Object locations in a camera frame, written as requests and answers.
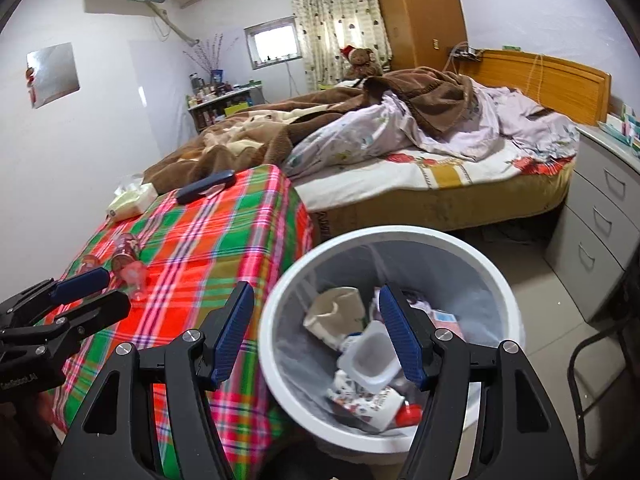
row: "nightstand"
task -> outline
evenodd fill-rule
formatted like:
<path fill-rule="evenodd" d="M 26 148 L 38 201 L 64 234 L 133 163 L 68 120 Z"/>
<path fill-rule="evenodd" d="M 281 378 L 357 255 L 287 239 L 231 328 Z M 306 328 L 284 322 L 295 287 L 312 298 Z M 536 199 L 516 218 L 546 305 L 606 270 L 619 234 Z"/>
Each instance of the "nightstand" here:
<path fill-rule="evenodd" d="M 592 126 L 580 147 L 569 194 L 545 259 L 586 321 L 620 282 L 640 240 L 640 160 Z"/>

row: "wooden headboard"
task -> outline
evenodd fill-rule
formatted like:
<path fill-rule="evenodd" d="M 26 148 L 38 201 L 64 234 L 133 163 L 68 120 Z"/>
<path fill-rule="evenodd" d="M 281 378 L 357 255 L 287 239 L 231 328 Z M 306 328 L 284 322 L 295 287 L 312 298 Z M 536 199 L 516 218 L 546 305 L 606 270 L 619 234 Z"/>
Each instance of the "wooden headboard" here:
<path fill-rule="evenodd" d="M 485 50 L 481 58 L 481 62 L 462 61 L 460 73 L 485 86 L 518 88 L 536 101 L 540 86 L 540 104 L 577 123 L 595 126 L 596 121 L 607 120 L 611 76 L 606 72 L 548 56 L 542 57 L 542 65 L 538 56 L 534 68 L 536 54 L 526 52 Z"/>

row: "santa hat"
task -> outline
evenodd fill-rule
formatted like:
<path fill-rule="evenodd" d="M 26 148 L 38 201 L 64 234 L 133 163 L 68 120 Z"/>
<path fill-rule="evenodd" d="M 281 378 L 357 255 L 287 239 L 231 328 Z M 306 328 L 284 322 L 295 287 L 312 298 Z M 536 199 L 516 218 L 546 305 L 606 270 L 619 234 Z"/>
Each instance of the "santa hat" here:
<path fill-rule="evenodd" d="M 347 45 L 345 48 L 341 48 L 340 52 L 347 60 L 349 60 L 349 54 L 352 50 L 356 50 L 356 48 L 352 45 Z"/>

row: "blue gripper pad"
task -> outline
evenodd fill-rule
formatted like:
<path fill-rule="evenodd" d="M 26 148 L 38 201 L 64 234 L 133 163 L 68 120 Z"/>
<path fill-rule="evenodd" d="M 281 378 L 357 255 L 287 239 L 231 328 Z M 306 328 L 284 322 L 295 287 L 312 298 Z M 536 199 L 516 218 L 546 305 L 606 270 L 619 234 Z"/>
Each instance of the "blue gripper pad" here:
<path fill-rule="evenodd" d="M 247 283 L 233 306 L 214 349 L 215 368 L 211 373 L 211 380 L 214 384 L 219 385 L 231 376 L 231 370 L 234 368 L 240 345 L 244 340 L 244 334 L 253 313 L 254 288 Z"/>
<path fill-rule="evenodd" d="M 422 369 L 422 349 L 388 285 L 380 289 L 378 301 L 380 314 L 385 321 L 386 331 L 389 332 L 404 376 L 422 389 L 427 380 L 427 375 Z"/>
<path fill-rule="evenodd" d="M 107 288 L 110 280 L 109 271 L 103 267 L 89 270 L 84 274 L 78 274 L 64 282 L 58 282 L 56 288 L 50 294 L 51 303 L 62 305 L 82 300 L 82 298 L 94 292 Z"/>

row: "curtain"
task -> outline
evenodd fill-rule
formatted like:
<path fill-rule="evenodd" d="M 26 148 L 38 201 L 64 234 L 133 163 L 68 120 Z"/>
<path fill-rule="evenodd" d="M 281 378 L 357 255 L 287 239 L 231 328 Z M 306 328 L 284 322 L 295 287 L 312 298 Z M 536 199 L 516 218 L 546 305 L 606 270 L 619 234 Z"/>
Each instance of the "curtain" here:
<path fill-rule="evenodd" d="M 291 0 L 309 89 L 343 80 L 349 62 L 340 53 L 348 44 L 370 48 L 380 65 L 391 47 L 378 0 Z"/>

